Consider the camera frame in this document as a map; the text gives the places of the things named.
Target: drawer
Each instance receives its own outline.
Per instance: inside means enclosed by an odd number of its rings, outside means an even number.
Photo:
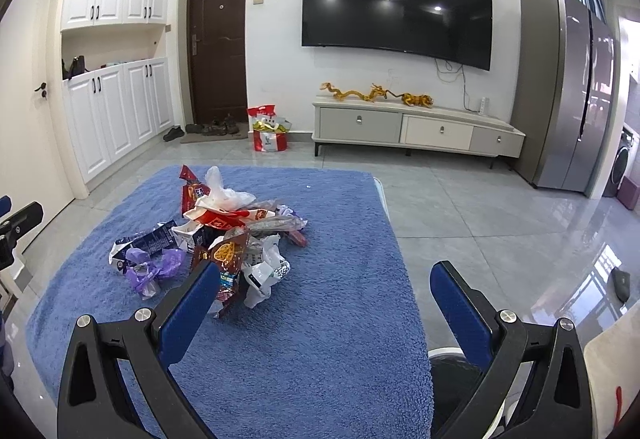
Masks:
[[[524,136],[520,134],[475,126],[469,150],[487,155],[518,157],[523,140]]]
[[[468,150],[474,127],[469,124],[428,119],[425,117],[404,116],[405,127],[402,129],[405,144],[434,146]]]
[[[320,138],[398,143],[402,114],[356,108],[321,108]]]

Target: brown door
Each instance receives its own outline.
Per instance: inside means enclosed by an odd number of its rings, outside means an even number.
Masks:
[[[189,0],[187,22],[193,119],[246,122],[244,0]]]

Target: refrigerator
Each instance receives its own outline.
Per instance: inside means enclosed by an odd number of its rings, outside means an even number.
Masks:
[[[514,169],[533,186],[585,192],[609,119],[614,41],[579,0],[520,0],[511,124],[526,134]]]

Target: shoes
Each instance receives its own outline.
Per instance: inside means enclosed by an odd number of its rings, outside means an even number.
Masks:
[[[173,141],[174,139],[178,139],[183,135],[184,135],[184,132],[182,131],[180,126],[172,126],[169,129],[169,132],[167,132],[162,136],[162,139],[164,139],[166,142],[169,142],[169,141]]]
[[[202,133],[202,129],[203,128],[204,128],[203,124],[193,124],[193,123],[185,125],[185,127],[184,127],[184,129],[186,130],[187,134],[199,134],[199,133]]]
[[[224,122],[220,123],[214,119],[206,124],[200,133],[202,135],[226,135],[226,125]]]
[[[238,132],[240,132],[238,125],[236,125],[236,120],[231,114],[226,114],[225,120],[222,123],[226,127],[226,133],[237,134]]]

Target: black screen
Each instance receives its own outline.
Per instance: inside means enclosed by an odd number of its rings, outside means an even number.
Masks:
[[[388,49],[489,70],[492,0],[303,0],[302,45]]]

